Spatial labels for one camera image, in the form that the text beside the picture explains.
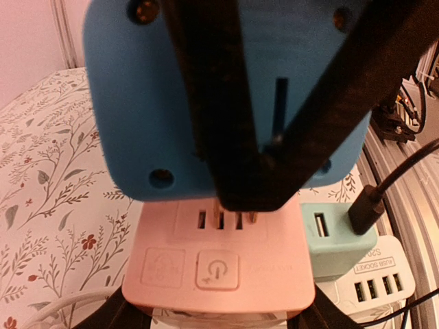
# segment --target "floral bedsheet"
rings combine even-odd
[[[300,200],[349,202],[360,190],[354,168]],[[120,285],[140,211],[108,174],[85,69],[55,72],[0,110],[0,326],[20,328],[72,292]]]

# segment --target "mint green usb charger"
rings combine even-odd
[[[302,204],[309,253],[316,282],[332,281],[351,270],[376,244],[372,227],[356,235],[349,221],[351,204]]]

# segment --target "slot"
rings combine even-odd
[[[276,79],[276,91],[274,98],[274,114],[272,138],[274,140],[282,136],[285,128],[285,115],[287,113],[288,78],[278,77]]]
[[[327,223],[324,219],[324,214],[322,212],[315,212],[314,218],[316,219],[318,236],[320,236],[322,238],[329,236]]]
[[[206,228],[206,211],[200,210],[198,213],[198,228],[203,230]]]
[[[384,288],[385,288],[386,293],[388,295],[393,293],[392,287],[390,286],[390,281],[389,281],[389,277],[388,276],[384,276],[383,277],[383,283],[384,283]]]
[[[358,302],[364,302],[363,284],[361,282],[355,283],[355,291],[357,292]]]
[[[399,280],[399,274],[394,274],[393,278],[395,280],[395,285],[396,288],[398,289],[398,291],[402,291],[403,290],[403,286],[401,285],[401,281]]]
[[[223,230],[224,229],[224,212],[221,211],[219,213],[219,219],[218,219],[218,230]]]
[[[236,229],[242,230],[242,212],[236,213]]]
[[[375,282],[374,282],[374,280],[368,280],[368,287],[369,287],[369,291],[370,291],[370,297],[372,299],[377,298],[378,295],[377,295],[377,290],[375,289]]]

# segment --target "usb port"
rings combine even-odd
[[[355,291],[359,302],[364,302],[363,284],[361,282],[355,283]]]
[[[384,288],[385,288],[386,293],[388,295],[393,293],[392,287],[390,286],[390,281],[389,281],[389,277],[388,276],[384,276],[383,277],[383,283],[384,283]]]
[[[315,212],[314,218],[316,219],[318,236],[320,236],[320,237],[329,236],[327,223],[324,220],[323,213],[322,212]]]
[[[206,227],[206,211],[200,210],[198,213],[198,228],[203,230]]]
[[[399,274],[394,274],[393,278],[395,279],[395,284],[398,291],[403,290],[403,286],[401,285],[401,281],[399,280]]]
[[[375,283],[373,282],[373,280],[368,280],[368,287],[369,287],[369,291],[370,291],[370,296],[372,299],[377,298],[377,291],[375,289]]]

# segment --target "white wall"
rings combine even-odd
[[[0,108],[63,68],[50,1],[0,0]]]
[[[79,66],[84,66],[84,48],[82,46],[82,26],[91,0],[65,0],[73,45]]]

